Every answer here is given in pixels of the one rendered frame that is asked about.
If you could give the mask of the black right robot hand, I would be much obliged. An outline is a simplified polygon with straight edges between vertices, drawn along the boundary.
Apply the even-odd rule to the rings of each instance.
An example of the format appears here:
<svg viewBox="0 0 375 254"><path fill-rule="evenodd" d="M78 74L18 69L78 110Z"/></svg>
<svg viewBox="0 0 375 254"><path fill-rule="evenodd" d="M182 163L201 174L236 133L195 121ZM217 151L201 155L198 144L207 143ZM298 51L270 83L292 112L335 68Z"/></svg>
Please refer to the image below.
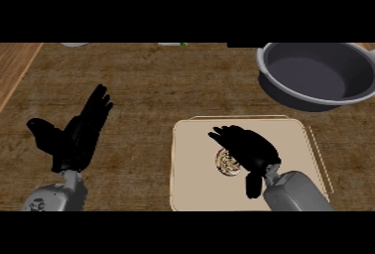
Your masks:
<svg viewBox="0 0 375 254"><path fill-rule="evenodd" d="M248 171L245 180L247 197L258 198L263 191L267 167L282 163L275 145L257 132L236 125L214 127L208 136L229 151L229 155Z"/></svg>

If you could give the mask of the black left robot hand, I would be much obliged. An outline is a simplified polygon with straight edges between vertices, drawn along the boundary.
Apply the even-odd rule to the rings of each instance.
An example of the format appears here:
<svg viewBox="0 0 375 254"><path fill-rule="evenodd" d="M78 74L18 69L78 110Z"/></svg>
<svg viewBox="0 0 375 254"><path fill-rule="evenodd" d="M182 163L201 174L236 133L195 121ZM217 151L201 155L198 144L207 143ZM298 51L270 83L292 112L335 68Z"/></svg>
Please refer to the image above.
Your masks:
<svg viewBox="0 0 375 254"><path fill-rule="evenodd" d="M35 138L37 148L53 156L52 171L81 172L90 165L99 132L112 108L106 87L99 84L93 90L83 112L64 130L47 120L33 118L27 127Z"/></svg>

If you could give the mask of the brown cupcake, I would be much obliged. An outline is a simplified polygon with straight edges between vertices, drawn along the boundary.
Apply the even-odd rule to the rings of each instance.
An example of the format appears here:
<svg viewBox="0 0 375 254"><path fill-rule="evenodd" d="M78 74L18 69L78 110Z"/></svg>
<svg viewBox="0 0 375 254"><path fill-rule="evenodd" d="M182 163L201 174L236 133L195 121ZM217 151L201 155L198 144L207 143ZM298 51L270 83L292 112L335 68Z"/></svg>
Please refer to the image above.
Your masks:
<svg viewBox="0 0 375 254"><path fill-rule="evenodd" d="M239 162L230 156L229 151L226 149L222 149L217 153L216 167L220 173L227 177L236 176L242 170Z"/></svg>

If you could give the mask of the beige tray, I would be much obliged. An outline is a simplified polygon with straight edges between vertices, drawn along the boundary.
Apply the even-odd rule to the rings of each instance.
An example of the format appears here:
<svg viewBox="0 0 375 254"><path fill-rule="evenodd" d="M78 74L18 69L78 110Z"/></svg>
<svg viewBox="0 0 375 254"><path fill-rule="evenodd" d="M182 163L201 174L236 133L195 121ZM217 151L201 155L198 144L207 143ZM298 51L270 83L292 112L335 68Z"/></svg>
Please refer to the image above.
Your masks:
<svg viewBox="0 0 375 254"><path fill-rule="evenodd" d="M170 205L176 211L267 211L258 197L245 194L247 172L233 177L217 169L219 143L208 137L217 127L236 125L275 145L281 173L301 171L322 194L334 193L312 129L284 115L196 116L176 123L171 145Z"/></svg>

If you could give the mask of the dark grey pot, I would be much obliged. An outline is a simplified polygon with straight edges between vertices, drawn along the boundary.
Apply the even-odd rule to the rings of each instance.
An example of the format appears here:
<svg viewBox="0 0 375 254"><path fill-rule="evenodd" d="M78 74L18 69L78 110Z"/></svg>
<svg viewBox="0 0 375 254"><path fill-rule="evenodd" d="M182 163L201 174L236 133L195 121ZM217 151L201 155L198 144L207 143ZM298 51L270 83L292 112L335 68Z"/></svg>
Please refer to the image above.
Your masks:
<svg viewBox="0 0 375 254"><path fill-rule="evenodd" d="M255 59L260 86L292 109L322 112L375 95L375 50L354 43L267 43Z"/></svg>

